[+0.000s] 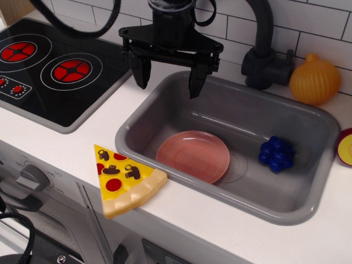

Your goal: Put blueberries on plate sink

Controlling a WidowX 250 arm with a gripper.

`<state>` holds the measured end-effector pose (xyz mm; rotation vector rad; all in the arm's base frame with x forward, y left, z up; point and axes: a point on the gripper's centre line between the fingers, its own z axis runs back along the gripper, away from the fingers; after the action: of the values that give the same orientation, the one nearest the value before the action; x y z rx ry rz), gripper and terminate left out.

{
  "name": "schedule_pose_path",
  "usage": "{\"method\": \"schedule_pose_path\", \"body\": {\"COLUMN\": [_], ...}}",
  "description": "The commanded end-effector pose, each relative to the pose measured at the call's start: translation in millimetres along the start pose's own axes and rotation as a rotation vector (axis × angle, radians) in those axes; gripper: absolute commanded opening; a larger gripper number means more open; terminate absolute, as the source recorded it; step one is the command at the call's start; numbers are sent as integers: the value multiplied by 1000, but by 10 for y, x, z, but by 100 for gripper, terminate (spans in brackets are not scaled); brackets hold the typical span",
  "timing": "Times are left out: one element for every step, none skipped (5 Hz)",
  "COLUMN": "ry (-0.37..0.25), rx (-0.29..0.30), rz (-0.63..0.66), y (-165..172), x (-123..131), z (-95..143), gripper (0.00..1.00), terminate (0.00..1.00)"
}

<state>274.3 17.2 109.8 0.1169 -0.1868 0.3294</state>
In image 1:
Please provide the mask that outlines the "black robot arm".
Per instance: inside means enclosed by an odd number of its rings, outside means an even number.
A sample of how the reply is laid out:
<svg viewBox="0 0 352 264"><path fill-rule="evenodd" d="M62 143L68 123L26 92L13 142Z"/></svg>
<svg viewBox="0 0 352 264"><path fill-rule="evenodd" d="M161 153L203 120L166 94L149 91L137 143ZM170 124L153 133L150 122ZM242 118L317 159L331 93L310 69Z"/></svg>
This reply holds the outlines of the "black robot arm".
<svg viewBox="0 0 352 264"><path fill-rule="evenodd" d="M219 67L223 45L197 32L195 25L207 26L215 16L198 22L195 1L149 1L153 21L150 25L123 27L122 55L139 87L145 89L153 61L189 67L190 98L198 97L206 77Z"/></svg>

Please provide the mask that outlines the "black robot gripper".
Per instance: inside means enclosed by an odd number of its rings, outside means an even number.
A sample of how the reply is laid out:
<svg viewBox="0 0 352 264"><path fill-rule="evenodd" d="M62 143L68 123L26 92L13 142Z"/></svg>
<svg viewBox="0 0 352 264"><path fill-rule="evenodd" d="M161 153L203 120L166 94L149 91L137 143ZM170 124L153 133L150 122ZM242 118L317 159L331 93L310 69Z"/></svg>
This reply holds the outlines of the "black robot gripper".
<svg viewBox="0 0 352 264"><path fill-rule="evenodd" d="M217 72L223 45L195 29L213 22L196 20L195 9L153 8L152 24L119 29L122 54L128 54L136 84L145 89L150 79L151 61L192 67L189 76L190 98L200 95L208 74Z"/></svg>

